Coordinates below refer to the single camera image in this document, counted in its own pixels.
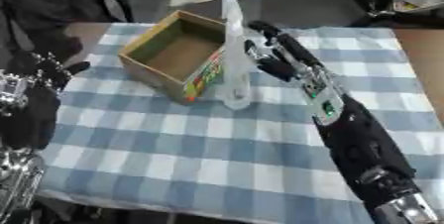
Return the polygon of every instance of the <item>silver metal part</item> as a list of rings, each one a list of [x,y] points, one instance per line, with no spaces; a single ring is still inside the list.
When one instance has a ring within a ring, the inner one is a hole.
[[[27,87],[26,78],[0,71],[0,115],[11,116],[13,109],[21,109],[27,105]]]
[[[362,184],[371,184],[384,176],[389,174],[386,170],[383,168],[377,166],[372,169],[367,170],[361,175],[360,183]]]
[[[344,90],[335,80],[335,75],[322,66],[312,67],[297,61],[276,38],[272,39],[272,43],[295,68],[295,81],[318,123],[327,126],[338,120],[344,109]]]
[[[420,193],[390,201],[376,210],[378,219],[389,224],[438,224],[438,216]]]
[[[0,224],[6,223],[14,211],[30,209],[45,173],[44,160],[30,150],[2,150],[8,175],[0,183]]]

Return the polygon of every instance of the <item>white checkered tablecloth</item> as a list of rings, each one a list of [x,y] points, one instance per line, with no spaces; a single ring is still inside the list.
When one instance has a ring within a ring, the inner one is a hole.
[[[254,71],[253,104],[232,111],[215,97],[220,84],[181,106],[130,80],[117,52],[149,27],[113,25],[67,87],[42,196],[258,223],[371,223],[290,84]],[[444,217],[444,134],[392,31],[289,32],[389,130]]]

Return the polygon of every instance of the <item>robotic hand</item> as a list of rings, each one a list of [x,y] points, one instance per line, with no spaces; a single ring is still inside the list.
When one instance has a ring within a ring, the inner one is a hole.
[[[0,224],[25,223],[45,172],[35,150],[44,149],[56,127],[58,94],[78,72],[49,54],[15,53],[0,71]]]
[[[265,36],[272,54],[252,41],[246,41],[246,53],[272,76],[295,79],[333,162],[375,223],[438,223],[413,181],[415,170],[369,110],[292,36],[264,22],[249,27]]]

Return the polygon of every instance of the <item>printed label on box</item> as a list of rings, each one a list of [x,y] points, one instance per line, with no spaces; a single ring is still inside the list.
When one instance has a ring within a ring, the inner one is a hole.
[[[194,99],[203,92],[205,87],[222,71],[222,53],[223,49],[214,53],[208,61],[186,81],[183,91],[188,101],[194,101]]]

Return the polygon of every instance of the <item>cardboard box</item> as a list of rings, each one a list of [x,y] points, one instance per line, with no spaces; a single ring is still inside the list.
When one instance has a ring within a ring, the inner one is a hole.
[[[177,11],[122,49],[128,73],[185,104],[221,73],[224,24]]]

